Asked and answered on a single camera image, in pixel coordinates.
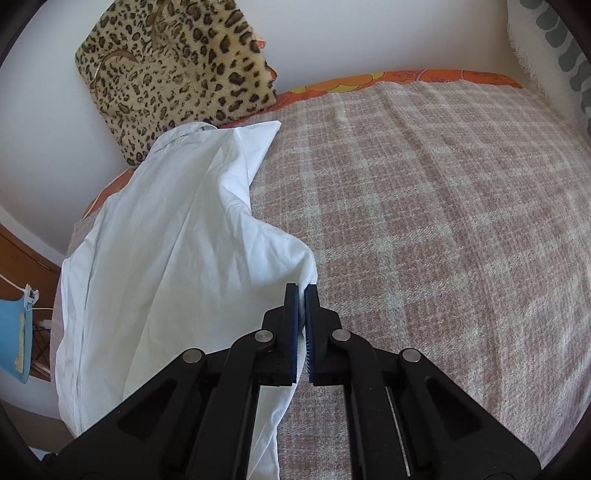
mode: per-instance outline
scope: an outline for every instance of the floor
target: floor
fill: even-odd
[[[57,453],[74,439],[61,420],[43,417],[6,402],[2,402],[2,406],[31,448]]]

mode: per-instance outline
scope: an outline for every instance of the white cloth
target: white cloth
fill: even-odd
[[[286,283],[302,298],[316,282],[310,249],[251,215],[249,185],[280,125],[166,132],[64,262],[55,378],[75,435],[185,349],[225,349],[260,328]],[[298,376],[304,355],[300,341]],[[294,389],[261,389],[252,478],[278,478],[276,429]]]

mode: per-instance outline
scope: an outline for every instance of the blue object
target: blue object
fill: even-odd
[[[0,300],[0,367],[21,383],[31,369],[32,305],[21,300]]]

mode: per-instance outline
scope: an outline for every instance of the leopard print cushion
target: leopard print cushion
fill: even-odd
[[[223,125],[275,103],[271,70],[234,0],[117,0],[76,65],[131,166],[176,125]]]

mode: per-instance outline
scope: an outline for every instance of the plaid blanket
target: plaid blanket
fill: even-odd
[[[242,125],[272,119],[252,211],[313,250],[322,305],[378,348],[423,351],[547,463],[591,400],[587,141],[537,94],[464,81]],[[303,375],[278,444],[284,479],[350,478],[340,387]]]

